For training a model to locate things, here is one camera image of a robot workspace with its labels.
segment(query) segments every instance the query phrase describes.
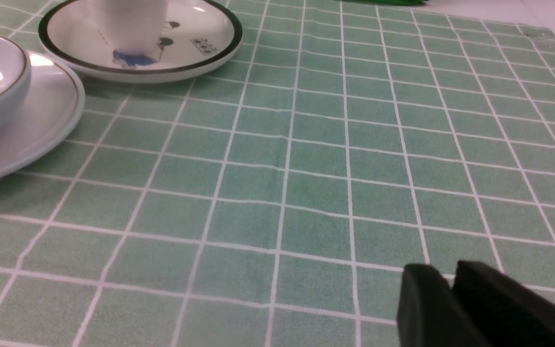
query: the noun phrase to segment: white cup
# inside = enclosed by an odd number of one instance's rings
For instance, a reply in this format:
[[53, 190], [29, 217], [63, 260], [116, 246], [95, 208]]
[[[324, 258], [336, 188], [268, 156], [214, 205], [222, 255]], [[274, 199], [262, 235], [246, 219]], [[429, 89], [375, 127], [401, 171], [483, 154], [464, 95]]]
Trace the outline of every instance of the white cup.
[[168, 0], [90, 0], [88, 5], [97, 28], [114, 50], [143, 55], [156, 48]]

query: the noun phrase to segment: white plate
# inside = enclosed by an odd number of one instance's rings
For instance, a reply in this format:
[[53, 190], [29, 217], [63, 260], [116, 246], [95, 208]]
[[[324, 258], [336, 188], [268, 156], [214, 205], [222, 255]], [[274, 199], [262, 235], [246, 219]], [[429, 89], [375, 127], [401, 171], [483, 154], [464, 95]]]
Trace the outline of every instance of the white plate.
[[170, 0], [163, 37], [152, 53], [125, 56], [110, 49], [86, 0], [68, 0], [48, 11], [38, 33], [48, 53], [77, 72], [126, 83], [161, 83], [196, 77], [236, 53], [241, 22], [211, 0]]
[[29, 52], [31, 85], [13, 120], [0, 129], [0, 177], [61, 143], [83, 115], [83, 83], [70, 68]]

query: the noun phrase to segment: green checkered tablecloth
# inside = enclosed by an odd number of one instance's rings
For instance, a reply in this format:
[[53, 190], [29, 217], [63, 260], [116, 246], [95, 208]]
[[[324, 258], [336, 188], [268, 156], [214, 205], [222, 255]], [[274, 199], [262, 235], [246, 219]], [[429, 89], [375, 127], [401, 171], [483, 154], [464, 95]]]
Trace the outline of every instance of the green checkered tablecloth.
[[[0, 0], [41, 51], [54, 0]], [[0, 346], [397, 347], [401, 270], [496, 266], [555, 302], [546, 29], [335, 0], [223, 0], [233, 61], [85, 79], [0, 180]]]

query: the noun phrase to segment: gold rim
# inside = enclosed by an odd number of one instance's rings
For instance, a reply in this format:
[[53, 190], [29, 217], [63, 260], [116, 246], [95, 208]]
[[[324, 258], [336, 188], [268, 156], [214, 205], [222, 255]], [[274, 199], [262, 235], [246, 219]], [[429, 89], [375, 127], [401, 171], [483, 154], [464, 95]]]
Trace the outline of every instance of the gold rim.
[[23, 53], [23, 69], [21, 70], [20, 75], [18, 75], [14, 83], [11, 84], [8, 88], [6, 88], [6, 90], [0, 93], [0, 97], [1, 97], [3, 94], [8, 92], [11, 88], [14, 88], [14, 86], [17, 85], [18, 81], [20, 81], [22, 77], [25, 76], [25, 72], [27, 71], [27, 68], [29, 66], [29, 61], [28, 61], [29, 53], [27, 53], [21, 46], [18, 46], [17, 42], [14, 42], [13, 40], [7, 37], [0, 35], [0, 39], [6, 40], [7, 42], [11, 42], [11, 44], [16, 46], [16, 48], [18, 48], [18, 50], [20, 50]]

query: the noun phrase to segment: blue cartoon figure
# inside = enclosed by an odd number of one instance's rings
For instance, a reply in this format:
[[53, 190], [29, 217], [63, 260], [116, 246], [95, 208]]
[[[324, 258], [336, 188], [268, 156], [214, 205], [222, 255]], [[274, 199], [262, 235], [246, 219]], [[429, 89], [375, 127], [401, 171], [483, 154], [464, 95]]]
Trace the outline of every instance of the blue cartoon figure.
[[[164, 26], [164, 30], [170, 31], [178, 26], [179, 24], [177, 22], [167, 22]], [[115, 50], [113, 51], [113, 62], [122, 68], [129, 69], [134, 69], [138, 66], [153, 65], [161, 60], [164, 48], [172, 46], [172, 44], [174, 44], [172, 39], [163, 37], [160, 38], [160, 41], [157, 42], [156, 49], [154, 49], [151, 53], [143, 55], [127, 55]]]

